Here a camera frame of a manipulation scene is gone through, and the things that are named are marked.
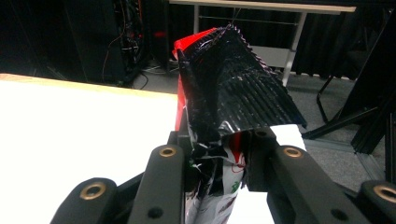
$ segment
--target metal rod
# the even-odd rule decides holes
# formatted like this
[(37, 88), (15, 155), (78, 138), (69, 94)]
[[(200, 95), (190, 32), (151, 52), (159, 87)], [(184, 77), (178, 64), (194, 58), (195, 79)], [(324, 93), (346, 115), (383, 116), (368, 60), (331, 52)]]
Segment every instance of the metal rod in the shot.
[(360, 119), (366, 118), (372, 115), (378, 108), (374, 107), (372, 109), (363, 109), (362, 111), (355, 112), (349, 116), (345, 116), (339, 120), (331, 120), (327, 124), (313, 130), (310, 132), (306, 132), (302, 134), (302, 137), (305, 139), (315, 139), (321, 137), (326, 133), (331, 133), (339, 128), (345, 127), (353, 122), (356, 122)]
[(194, 5), (194, 29), (193, 32), (198, 34), (199, 31), (199, 6)]
[(217, 19), (217, 20), (234, 20), (234, 21), (253, 21), (253, 22), (262, 22), (262, 23), (273, 23), (273, 24), (282, 24), (282, 25), (295, 25), (297, 26), (298, 23), (296, 22), (283, 22), (283, 21), (256, 21), (256, 20), (248, 20), (248, 19), (233, 19), (233, 18), (226, 18), (226, 17), (209, 17), (209, 16), (199, 16), (200, 19)]
[(329, 85), (329, 83), (332, 81), (333, 78), (334, 78), (334, 75), (329, 76), (326, 83), (323, 85), (323, 87), (320, 89), (320, 91), (318, 92), (318, 95), (317, 95), (317, 104), (319, 107), (320, 115), (322, 116), (322, 119), (325, 123), (329, 122), (329, 120), (327, 119), (326, 113), (324, 112), (323, 106), (320, 101), (320, 96), (324, 92), (326, 87)]
[(285, 68), (283, 70), (283, 77), (282, 77), (283, 86), (286, 86), (286, 84), (288, 83), (291, 67), (293, 66), (294, 57), (296, 56), (298, 42), (300, 41), (301, 32), (303, 31), (306, 14), (307, 14), (306, 12), (302, 12), (300, 15), (297, 30), (294, 34), (293, 43), (291, 44), (288, 59), (286, 60)]
[(394, 113), (390, 113), (387, 119), (387, 131), (385, 134), (385, 178), (388, 182), (396, 184), (396, 129)]

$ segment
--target black cable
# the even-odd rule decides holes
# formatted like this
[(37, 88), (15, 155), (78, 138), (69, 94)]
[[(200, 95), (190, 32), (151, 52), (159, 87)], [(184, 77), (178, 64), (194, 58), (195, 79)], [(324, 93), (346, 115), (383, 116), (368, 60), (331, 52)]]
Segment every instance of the black cable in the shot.
[(143, 88), (145, 88), (146, 85), (149, 83), (149, 78), (143, 73), (140, 73), (140, 75), (142, 75), (142, 77), (146, 78), (146, 83), (139, 89), (139, 90), (143, 90)]
[(124, 10), (123, 10), (123, 6), (122, 6), (121, 0), (120, 0), (120, 6), (121, 6), (121, 11), (122, 11), (122, 19), (123, 19), (122, 33), (117, 38), (113, 39), (110, 42), (110, 44), (108, 44), (108, 46), (107, 46), (106, 57), (105, 57), (105, 61), (103, 62), (103, 67), (102, 67), (102, 81), (103, 82), (105, 82), (105, 67), (106, 67), (106, 62), (107, 62), (108, 52), (110, 51), (110, 47), (115, 41), (120, 39), (123, 36), (123, 34), (125, 33), (125, 26), (126, 26), (126, 24), (125, 24), (125, 13), (124, 13)]
[(231, 25), (233, 25), (233, 22), (235, 21), (236, 17), (238, 17), (239, 12), (241, 11), (242, 8), (239, 8), (238, 11), (235, 13), (233, 12), (233, 20), (231, 21)]

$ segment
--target black stand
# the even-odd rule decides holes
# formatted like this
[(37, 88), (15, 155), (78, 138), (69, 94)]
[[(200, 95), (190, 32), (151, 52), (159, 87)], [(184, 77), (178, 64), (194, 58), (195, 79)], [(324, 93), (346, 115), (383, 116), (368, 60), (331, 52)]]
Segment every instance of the black stand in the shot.
[[(370, 154), (384, 136), (390, 114), (396, 110), (396, 15), (391, 13), (375, 47), (361, 70), (355, 87), (337, 117), (324, 126), (303, 134), (314, 139), (351, 123), (361, 125), (351, 145), (359, 153)], [(388, 134), (387, 157), (394, 154), (394, 135)], [(387, 173), (396, 173), (394, 161), (387, 159)]]

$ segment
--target electrical cable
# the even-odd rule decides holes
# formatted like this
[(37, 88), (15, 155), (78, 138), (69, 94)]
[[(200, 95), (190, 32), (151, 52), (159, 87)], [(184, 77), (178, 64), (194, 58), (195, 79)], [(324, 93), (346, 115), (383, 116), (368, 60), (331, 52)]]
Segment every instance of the electrical cable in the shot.
[(122, 28), (122, 33), (115, 38), (114, 40), (112, 40), (108, 46), (107, 46), (107, 52), (106, 52), (106, 57), (105, 57), (105, 61), (103, 62), (103, 67), (102, 67), (102, 81), (105, 82), (105, 67), (106, 67), (106, 62), (107, 62), (107, 58), (108, 58), (108, 52), (110, 51), (110, 47), (111, 45), (117, 41), (118, 39), (120, 39), (124, 33), (125, 33), (125, 26), (126, 26), (126, 22), (125, 22), (125, 13), (124, 13), (124, 9), (122, 6), (122, 1), (120, 0), (120, 7), (121, 7), (121, 11), (122, 11), (122, 19), (123, 19), (123, 28)]
[(143, 90), (143, 88), (145, 88), (146, 85), (149, 83), (149, 78), (148, 78), (145, 74), (143, 74), (143, 73), (140, 73), (140, 75), (142, 75), (142, 77), (145, 77), (145, 78), (146, 78), (145, 84), (139, 89), (139, 90)]
[(231, 25), (233, 25), (233, 22), (235, 21), (236, 17), (238, 17), (239, 12), (241, 11), (242, 8), (239, 8), (238, 11), (235, 14), (235, 11), (233, 12), (233, 20), (231, 21)]
[(148, 69), (142, 69), (141, 71), (148, 72), (149, 70), (153, 70), (153, 69), (157, 69), (157, 68), (160, 68), (160, 66), (154, 66), (154, 67), (150, 67)]

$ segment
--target white tabletop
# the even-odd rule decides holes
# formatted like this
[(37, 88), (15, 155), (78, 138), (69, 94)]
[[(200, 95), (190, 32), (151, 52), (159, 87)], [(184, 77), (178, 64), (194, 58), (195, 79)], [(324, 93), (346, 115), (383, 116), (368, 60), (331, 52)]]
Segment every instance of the white tabletop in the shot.
[(0, 223), (50, 223), (80, 182), (142, 173), (176, 109), (172, 94), (0, 75)]

